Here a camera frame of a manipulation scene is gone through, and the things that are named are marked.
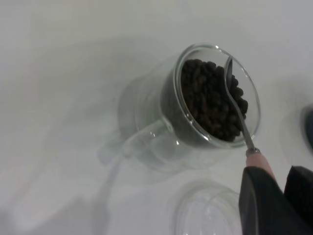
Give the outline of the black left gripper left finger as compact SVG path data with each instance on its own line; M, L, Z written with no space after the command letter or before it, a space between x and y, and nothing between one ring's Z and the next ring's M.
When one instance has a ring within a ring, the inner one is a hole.
M239 211L245 235L311 235L307 224L284 196L277 182L263 169L243 171Z

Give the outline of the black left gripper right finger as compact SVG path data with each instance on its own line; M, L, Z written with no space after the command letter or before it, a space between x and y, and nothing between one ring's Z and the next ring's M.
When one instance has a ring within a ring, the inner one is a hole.
M292 166L284 196L307 223L313 223L313 172L303 166Z

